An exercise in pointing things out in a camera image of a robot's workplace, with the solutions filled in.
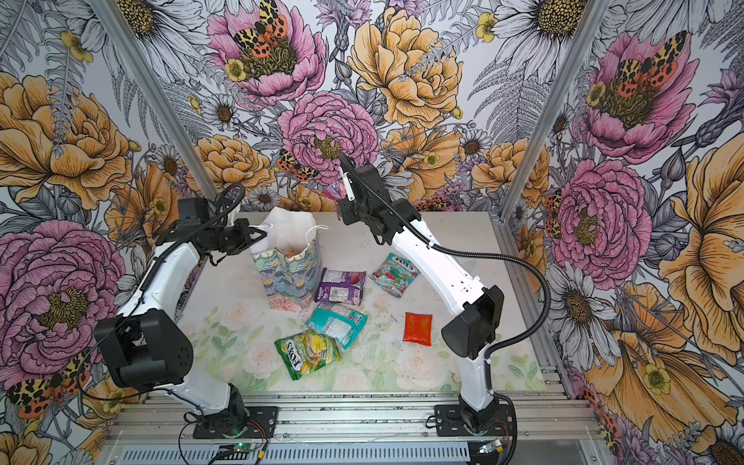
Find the floral paper gift bag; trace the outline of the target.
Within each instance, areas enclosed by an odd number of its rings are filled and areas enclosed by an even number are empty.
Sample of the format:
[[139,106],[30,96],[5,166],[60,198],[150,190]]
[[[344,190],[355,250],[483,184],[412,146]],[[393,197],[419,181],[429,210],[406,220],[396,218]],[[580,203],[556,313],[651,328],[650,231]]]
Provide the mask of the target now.
[[[304,313],[312,306],[323,271],[318,234],[327,228],[304,211],[275,207],[258,227],[267,237],[249,248],[269,308]],[[277,250],[300,252],[292,259]]]

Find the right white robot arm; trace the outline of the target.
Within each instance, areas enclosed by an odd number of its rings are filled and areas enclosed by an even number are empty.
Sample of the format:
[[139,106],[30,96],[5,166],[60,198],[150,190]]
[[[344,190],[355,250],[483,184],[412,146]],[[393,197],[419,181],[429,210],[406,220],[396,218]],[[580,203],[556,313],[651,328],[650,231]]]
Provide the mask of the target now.
[[392,201],[373,166],[360,167],[342,157],[339,168],[346,197],[338,204],[347,225],[362,222],[377,242],[393,246],[411,262],[445,302],[451,321],[441,329],[449,349],[459,357],[460,418],[472,434],[482,434],[499,407],[492,389],[486,348],[500,324],[504,294],[468,273],[459,258],[503,260],[502,254],[456,251],[442,246],[408,201]]

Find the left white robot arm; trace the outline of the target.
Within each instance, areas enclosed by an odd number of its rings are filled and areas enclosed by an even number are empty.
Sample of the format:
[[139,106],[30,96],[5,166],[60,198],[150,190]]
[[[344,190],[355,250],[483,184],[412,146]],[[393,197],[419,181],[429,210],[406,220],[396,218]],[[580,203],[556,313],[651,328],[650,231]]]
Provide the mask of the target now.
[[94,331],[114,383],[139,393],[162,391],[190,406],[207,431],[224,437],[240,434],[249,415],[238,389],[197,366],[191,341],[176,323],[176,308],[192,270],[203,259],[213,252],[238,255],[266,235],[245,219],[226,226],[174,223],[162,232],[139,288]]

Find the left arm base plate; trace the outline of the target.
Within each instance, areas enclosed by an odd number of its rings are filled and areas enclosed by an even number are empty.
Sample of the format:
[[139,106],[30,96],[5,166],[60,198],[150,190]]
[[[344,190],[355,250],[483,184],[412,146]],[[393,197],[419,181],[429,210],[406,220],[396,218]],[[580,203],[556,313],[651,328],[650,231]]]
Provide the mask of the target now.
[[223,411],[199,420],[193,432],[198,440],[271,439],[279,409],[269,406],[245,407],[242,413]]

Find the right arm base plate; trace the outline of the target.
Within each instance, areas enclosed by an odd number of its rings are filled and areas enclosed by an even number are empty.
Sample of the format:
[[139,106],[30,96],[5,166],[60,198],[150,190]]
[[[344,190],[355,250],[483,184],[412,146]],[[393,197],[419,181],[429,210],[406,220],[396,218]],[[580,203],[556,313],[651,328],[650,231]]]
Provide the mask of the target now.
[[468,405],[440,404],[434,407],[428,424],[439,437],[513,437],[515,409],[496,402],[479,412]]

